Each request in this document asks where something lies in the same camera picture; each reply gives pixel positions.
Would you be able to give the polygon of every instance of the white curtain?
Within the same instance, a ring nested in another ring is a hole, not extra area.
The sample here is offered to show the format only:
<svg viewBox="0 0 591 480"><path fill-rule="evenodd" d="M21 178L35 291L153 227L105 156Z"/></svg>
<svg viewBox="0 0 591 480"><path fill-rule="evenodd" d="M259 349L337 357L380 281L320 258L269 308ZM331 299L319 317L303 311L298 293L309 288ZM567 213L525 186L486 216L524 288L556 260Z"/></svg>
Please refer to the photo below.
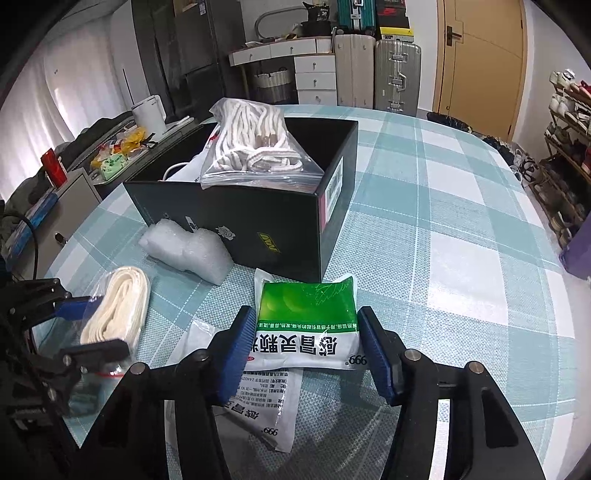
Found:
<svg viewBox="0 0 591 480"><path fill-rule="evenodd" d="M99 118L126 110L111 56L109 24L90 22L42 44L0 110L0 196L8 199L49 148Z"/></svg>

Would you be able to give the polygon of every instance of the door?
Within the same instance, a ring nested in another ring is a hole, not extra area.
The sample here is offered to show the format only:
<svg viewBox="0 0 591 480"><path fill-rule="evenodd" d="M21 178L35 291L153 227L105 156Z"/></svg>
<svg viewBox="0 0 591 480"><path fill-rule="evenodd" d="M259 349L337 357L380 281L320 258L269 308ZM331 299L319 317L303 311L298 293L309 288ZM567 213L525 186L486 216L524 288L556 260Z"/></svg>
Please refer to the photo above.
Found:
<svg viewBox="0 0 591 480"><path fill-rule="evenodd" d="M503 140L512 134L525 73L521 1L440 0L438 5L443 62L439 58L434 109Z"/></svg>

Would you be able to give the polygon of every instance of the green medicine packet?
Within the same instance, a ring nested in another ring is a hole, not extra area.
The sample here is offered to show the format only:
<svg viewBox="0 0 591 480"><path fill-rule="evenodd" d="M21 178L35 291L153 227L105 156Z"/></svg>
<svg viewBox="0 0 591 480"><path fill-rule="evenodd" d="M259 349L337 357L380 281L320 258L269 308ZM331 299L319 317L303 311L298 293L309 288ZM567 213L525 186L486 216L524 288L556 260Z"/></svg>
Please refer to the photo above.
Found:
<svg viewBox="0 0 591 480"><path fill-rule="evenodd" d="M247 370L360 368L360 348L353 277L264 284Z"/></svg>

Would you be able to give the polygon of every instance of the purple bag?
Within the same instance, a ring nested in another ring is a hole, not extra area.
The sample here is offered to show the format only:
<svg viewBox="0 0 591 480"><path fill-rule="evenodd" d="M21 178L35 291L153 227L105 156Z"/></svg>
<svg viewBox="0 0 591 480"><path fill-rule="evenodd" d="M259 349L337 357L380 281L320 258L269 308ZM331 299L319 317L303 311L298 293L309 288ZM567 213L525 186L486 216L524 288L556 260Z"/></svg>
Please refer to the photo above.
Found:
<svg viewBox="0 0 591 480"><path fill-rule="evenodd" d="M564 269L587 280L591 277L591 220L587 218L580 230L559 255Z"/></svg>

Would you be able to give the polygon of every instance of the table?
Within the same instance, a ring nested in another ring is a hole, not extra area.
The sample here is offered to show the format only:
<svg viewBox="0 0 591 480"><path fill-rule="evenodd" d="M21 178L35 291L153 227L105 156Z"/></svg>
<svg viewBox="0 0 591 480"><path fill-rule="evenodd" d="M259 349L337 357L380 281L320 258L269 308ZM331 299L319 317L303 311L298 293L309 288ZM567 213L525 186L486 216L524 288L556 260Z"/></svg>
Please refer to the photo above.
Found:
<svg viewBox="0 0 591 480"><path fill-rule="evenodd" d="M548 480L558 475L576 403L575 339L561 267L540 218L501 156L476 137L393 113L312 105L287 116L359 122L356 189L325 281L359 280L358 306L433 361L482 361L511 403ZM147 258L146 226L123 186L89 216L48 276L88 294L106 271L153 277L138 358L163 365L191 319L228 327L253 304L253 270L220 286ZM380 477L397 421L368 372L304 374L290 455L251 436L232 454L240 479ZM69 421L81 443L94 421ZM442 478L449 405L440 404L433 478ZM172 478L180 470L169 462Z"/></svg>

